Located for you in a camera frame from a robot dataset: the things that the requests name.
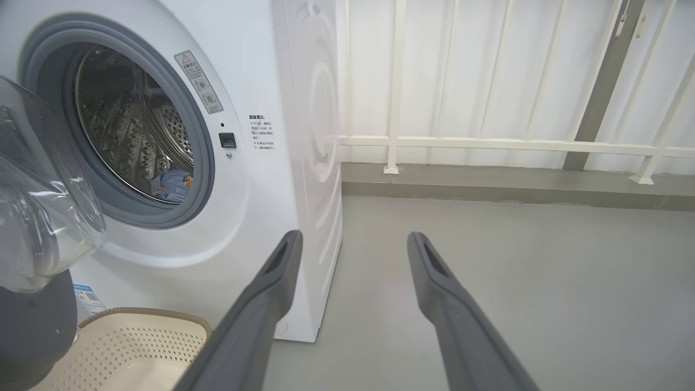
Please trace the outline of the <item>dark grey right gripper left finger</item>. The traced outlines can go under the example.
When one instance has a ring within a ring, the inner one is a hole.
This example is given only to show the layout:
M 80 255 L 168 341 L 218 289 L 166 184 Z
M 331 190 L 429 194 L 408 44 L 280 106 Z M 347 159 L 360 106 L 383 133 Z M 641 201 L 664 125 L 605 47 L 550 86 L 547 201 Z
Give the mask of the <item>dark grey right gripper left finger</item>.
M 276 324 L 293 304 L 303 235 L 291 230 L 209 337 L 176 390 L 261 390 Z

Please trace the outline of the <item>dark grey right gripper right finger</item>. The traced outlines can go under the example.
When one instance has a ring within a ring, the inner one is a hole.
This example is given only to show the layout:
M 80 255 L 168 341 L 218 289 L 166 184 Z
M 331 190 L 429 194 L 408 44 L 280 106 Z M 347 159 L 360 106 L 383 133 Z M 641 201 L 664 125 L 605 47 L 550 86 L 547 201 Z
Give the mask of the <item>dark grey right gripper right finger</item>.
M 422 314 L 434 325 L 451 390 L 538 390 L 429 238 L 411 232 L 407 254 Z

